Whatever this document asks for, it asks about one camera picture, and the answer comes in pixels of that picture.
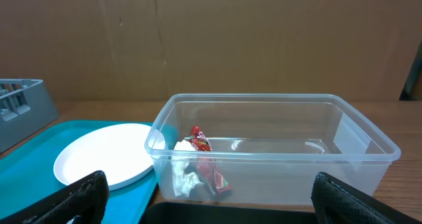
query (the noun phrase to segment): blue tray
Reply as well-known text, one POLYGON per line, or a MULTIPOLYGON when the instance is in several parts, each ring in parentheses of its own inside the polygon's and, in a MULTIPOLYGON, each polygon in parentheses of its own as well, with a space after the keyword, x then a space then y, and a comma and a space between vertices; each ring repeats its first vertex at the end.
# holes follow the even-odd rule
MULTIPOLYGON (((0 160, 0 219, 65 187, 54 177, 53 165, 67 145, 93 130, 120 123, 61 123, 0 160)), ((156 175, 151 171, 139 181, 111 191, 102 223, 138 223, 156 185, 156 175)))

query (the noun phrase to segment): cardboard wall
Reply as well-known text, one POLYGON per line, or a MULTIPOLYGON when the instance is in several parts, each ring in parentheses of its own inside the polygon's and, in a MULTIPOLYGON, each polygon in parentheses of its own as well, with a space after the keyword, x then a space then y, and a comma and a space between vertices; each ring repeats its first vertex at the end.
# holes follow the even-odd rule
POLYGON ((0 78, 55 99, 187 92, 396 100, 420 0, 0 0, 0 78))

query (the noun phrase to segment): crumpled white paper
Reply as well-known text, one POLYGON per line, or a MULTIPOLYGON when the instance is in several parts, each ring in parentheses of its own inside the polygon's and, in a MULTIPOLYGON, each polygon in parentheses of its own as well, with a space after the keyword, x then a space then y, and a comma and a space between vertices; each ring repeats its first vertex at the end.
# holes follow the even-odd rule
MULTIPOLYGON (((177 142, 174 150, 179 151, 195 151, 191 143, 183 140, 177 142)), ((173 169, 173 191, 175 196, 185 195, 189 197, 189 193, 196 185, 203 185, 199 181, 199 177, 195 172, 185 174, 185 169, 189 165, 190 157, 172 157, 171 166, 173 169)))

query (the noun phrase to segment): red wrapper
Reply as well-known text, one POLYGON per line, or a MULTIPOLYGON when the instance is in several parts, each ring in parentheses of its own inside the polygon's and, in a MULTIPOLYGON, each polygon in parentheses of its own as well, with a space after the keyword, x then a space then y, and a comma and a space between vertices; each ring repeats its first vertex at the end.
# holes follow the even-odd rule
MULTIPOLYGON (((192 128, 189 142, 197 151, 212 151, 210 142, 197 126, 192 128)), ((195 167, 200 175, 206 180, 207 185, 210 187, 210 190, 215 197, 221 198, 231 192, 231 185, 224 179, 214 158, 200 157, 198 158, 198 161, 199 162, 195 163, 195 167)))

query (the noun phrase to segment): paper plate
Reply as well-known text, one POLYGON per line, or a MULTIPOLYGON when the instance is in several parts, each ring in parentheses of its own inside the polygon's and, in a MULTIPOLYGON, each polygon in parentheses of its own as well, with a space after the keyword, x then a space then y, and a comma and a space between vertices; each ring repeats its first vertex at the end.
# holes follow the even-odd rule
MULTIPOLYGON (((57 156, 53 168, 56 179, 69 185, 101 170, 110 190, 137 181, 152 169, 152 158, 144 147, 150 129, 148 125, 128 123, 107 126, 81 136, 57 156)), ((156 142, 155 148, 164 148, 162 134, 156 142)))

